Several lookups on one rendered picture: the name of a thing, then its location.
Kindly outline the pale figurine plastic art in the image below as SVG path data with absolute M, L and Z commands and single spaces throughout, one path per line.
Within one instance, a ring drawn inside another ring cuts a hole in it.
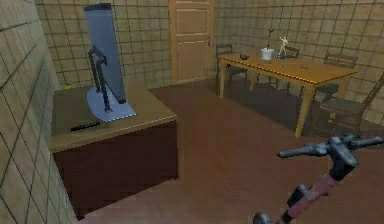
M 282 41 L 282 43 L 281 43 L 281 46 L 280 46 L 279 55 L 281 57 L 287 57 L 286 46 L 288 44 L 288 40 L 287 40 L 286 37 L 280 37 L 280 40 Z

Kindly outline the white pot with bare plant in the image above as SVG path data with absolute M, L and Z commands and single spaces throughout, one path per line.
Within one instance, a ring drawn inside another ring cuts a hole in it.
M 277 29 L 277 26 L 271 26 L 268 28 L 268 38 L 271 38 L 272 33 Z M 267 41 L 267 45 L 261 49 L 261 59 L 271 60 L 274 49 L 270 47 L 270 41 Z

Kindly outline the dark wooden chair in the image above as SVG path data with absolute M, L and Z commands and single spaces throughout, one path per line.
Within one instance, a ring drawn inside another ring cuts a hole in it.
M 347 56 L 342 54 L 327 53 L 324 59 L 324 63 L 335 67 L 353 69 L 356 65 L 357 56 Z M 318 87 L 317 92 L 325 95 L 324 100 L 332 98 L 338 91 L 338 85 L 334 83 L 326 84 Z
M 355 102 L 339 97 L 332 97 L 322 101 L 314 111 L 310 134 L 313 135 L 315 131 L 326 131 L 326 129 L 322 128 L 319 124 L 319 118 L 323 112 L 329 112 L 335 115 L 335 117 L 331 119 L 333 131 L 335 131 L 337 127 L 342 126 L 350 128 L 354 133 L 359 134 L 363 114 L 383 86 L 384 72 L 362 102 Z
M 216 56 L 223 55 L 223 54 L 230 54 L 233 52 L 233 47 L 231 44 L 217 44 L 216 45 Z M 220 68 L 219 66 L 216 66 L 217 68 L 217 74 L 215 77 L 216 81 L 216 89 L 219 89 L 219 75 L 220 75 Z M 244 79 L 248 78 L 248 71 L 244 68 L 236 67 L 230 64 L 226 65 L 226 74 L 229 76 L 229 82 L 232 82 L 232 78 L 235 75 L 239 75 L 243 73 Z
M 294 48 L 294 47 L 286 47 L 286 54 L 285 54 L 285 56 L 286 56 L 287 58 L 295 58 L 295 59 L 297 59 L 298 56 L 299 56 L 299 54 L 300 54 L 300 50 L 299 50 L 298 48 Z M 265 86 L 266 88 L 269 88 L 269 87 L 271 87 L 272 85 L 275 85 L 275 87 L 278 87 L 278 86 L 279 86 L 279 84 L 278 84 L 278 80 L 272 81 L 272 78 L 269 77 L 269 78 L 268 78 L 268 82 L 267 82 L 267 83 L 264 83 L 264 86 Z M 286 83 L 286 88 L 284 89 L 284 91 L 285 91 L 287 94 L 290 93 L 290 83 L 289 83 L 289 82 Z

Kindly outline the grey television set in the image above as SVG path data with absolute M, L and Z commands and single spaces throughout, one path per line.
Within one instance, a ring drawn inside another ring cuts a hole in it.
M 112 5 L 88 5 L 84 15 L 91 41 L 88 58 L 95 81 L 95 86 L 87 93 L 88 106 L 103 122 L 133 117 L 136 112 L 126 101 Z

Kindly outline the wooden dining table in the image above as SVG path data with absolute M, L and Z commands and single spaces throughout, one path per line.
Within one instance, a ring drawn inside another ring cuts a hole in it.
M 304 90 L 295 130 L 296 138 L 301 136 L 315 89 L 328 83 L 338 83 L 339 87 L 336 96 L 342 97 L 348 80 L 353 74 L 357 73 L 355 69 L 335 67 L 303 59 L 272 58 L 271 60 L 262 60 L 260 53 L 251 52 L 247 53 L 247 55 L 249 56 L 247 60 L 241 60 L 239 53 L 223 54 L 218 57 L 220 68 L 219 97 L 222 98 L 224 96 L 225 69 L 227 64 L 247 69 L 251 73 L 250 90 L 254 87 L 255 75 L 257 73 L 302 86 Z

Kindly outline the wooden room door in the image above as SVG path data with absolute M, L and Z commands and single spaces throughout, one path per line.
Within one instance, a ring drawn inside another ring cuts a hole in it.
M 173 84 L 207 78 L 212 56 L 214 0 L 169 0 Z M 208 46 L 208 35 L 211 46 Z

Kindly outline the brown television stand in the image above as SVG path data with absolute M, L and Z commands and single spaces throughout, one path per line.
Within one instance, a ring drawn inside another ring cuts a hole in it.
M 141 82 L 124 85 L 136 115 L 112 122 L 92 114 L 87 87 L 54 93 L 49 150 L 78 220 L 179 177 L 176 114 Z M 97 121 L 99 126 L 70 131 Z

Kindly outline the red and black scooter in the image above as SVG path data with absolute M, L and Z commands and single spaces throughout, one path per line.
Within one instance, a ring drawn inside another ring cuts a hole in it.
M 326 196 L 332 188 L 359 165 L 359 161 L 352 154 L 354 150 L 383 143 L 384 139 L 381 137 L 358 140 L 357 134 L 345 133 L 340 137 L 329 137 L 326 142 L 306 143 L 302 148 L 279 152 L 277 154 L 279 158 L 302 155 L 330 156 L 333 165 L 329 172 L 320 176 L 312 186 L 307 187 L 305 184 L 297 186 L 287 200 L 288 209 L 279 219 L 274 221 L 267 213 L 256 213 L 253 217 L 253 224 L 290 224 L 312 203 L 318 201 L 322 196 Z

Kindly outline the black remote control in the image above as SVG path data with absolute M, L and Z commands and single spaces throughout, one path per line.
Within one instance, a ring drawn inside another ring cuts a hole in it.
M 91 122 L 88 124 L 81 124 L 78 126 L 71 127 L 70 131 L 75 132 L 75 131 L 79 131 L 79 130 L 83 130 L 83 129 L 87 129 L 87 128 L 91 128 L 91 127 L 95 127 L 95 126 L 99 126 L 99 125 L 100 125 L 100 122 L 98 122 L 98 121 L 97 122 Z

